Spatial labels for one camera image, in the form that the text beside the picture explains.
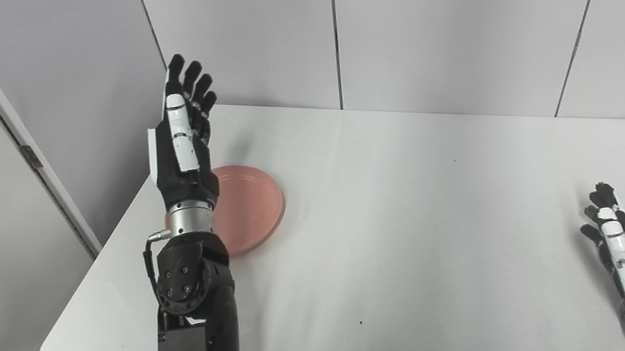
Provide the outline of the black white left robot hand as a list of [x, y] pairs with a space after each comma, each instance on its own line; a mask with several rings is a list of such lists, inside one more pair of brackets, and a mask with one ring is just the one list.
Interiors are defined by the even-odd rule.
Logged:
[[208, 145], [210, 112], [217, 95], [199, 61], [174, 55], [167, 67], [161, 121], [147, 134], [150, 178], [167, 212], [177, 205], [204, 203], [215, 208], [220, 196]]

